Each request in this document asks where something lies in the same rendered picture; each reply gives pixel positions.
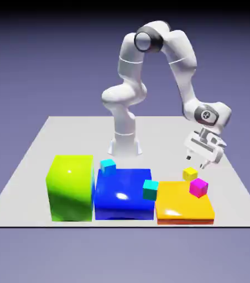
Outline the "small cyan cube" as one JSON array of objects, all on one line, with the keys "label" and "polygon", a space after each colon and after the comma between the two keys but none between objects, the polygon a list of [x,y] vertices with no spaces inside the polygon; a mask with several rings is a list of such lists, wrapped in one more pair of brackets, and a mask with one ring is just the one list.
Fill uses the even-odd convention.
[{"label": "small cyan cube", "polygon": [[100,169],[104,175],[112,175],[116,172],[116,163],[112,159],[101,160]]}]

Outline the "small yellow cube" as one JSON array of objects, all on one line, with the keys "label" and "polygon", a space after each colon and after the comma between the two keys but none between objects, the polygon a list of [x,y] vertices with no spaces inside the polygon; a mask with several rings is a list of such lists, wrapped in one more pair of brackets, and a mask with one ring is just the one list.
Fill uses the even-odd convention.
[{"label": "small yellow cube", "polygon": [[192,167],[185,168],[183,170],[183,179],[185,181],[191,182],[198,178],[198,171]]}]

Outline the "small magenta cube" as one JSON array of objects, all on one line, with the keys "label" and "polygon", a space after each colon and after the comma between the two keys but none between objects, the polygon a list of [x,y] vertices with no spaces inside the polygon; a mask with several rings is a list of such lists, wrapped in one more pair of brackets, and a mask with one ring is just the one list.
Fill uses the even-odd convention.
[{"label": "small magenta cube", "polygon": [[207,194],[208,186],[209,184],[206,181],[196,178],[190,182],[189,192],[197,198],[200,198]]}]

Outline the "small teal cube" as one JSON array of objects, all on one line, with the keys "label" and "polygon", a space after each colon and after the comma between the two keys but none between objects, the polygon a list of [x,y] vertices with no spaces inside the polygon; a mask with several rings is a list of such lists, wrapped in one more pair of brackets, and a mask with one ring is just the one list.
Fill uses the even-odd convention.
[{"label": "small teal cube", "polygon": [[158,181],[145,180],[143,184],[143,198],[146,200],[156,201],[158,186]]}]

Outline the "large green box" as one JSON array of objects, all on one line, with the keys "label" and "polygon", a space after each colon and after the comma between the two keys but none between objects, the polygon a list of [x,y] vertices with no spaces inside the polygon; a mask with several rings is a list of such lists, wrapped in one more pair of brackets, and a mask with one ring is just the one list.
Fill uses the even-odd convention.
[{"label": "large green box", "polygon": [[45,181],[52,221],[92,221],[95,190],[92,155],[56,155]]}]

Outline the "large orange box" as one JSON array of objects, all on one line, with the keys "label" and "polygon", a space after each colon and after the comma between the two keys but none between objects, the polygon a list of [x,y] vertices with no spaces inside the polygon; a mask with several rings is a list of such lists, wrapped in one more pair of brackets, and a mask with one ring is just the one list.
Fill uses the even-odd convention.
[{"label": "large orange box", "polygon": [[158,224],[213,224],[215,212],[208,195],[197,198],[189,188],[188,181],[159,183],[155,202]]}]

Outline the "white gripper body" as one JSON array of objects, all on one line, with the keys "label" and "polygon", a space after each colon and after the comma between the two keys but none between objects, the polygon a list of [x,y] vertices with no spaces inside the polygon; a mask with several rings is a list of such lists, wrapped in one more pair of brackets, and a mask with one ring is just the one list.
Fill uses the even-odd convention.
[{"label": "white gripper body", "polygon": [[210,160],[211,163],[218,164],[223,157],[223,148],[214,143],[202,142],[202,138],[192,132],[185,139],[184,145],[187,150],[192,151],[192,155],[196,154],[204,160]]}]

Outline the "large blue box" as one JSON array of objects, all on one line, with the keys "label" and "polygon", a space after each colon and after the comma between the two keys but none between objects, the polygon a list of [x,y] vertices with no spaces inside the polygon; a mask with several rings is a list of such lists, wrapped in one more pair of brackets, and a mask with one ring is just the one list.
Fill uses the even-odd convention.
[{"label": "large blue box", "polygon": [[153,220],[154,201],[143,198],[150,169],[117,169],[105,176],[100,170],[94,193],[96,220]]}]

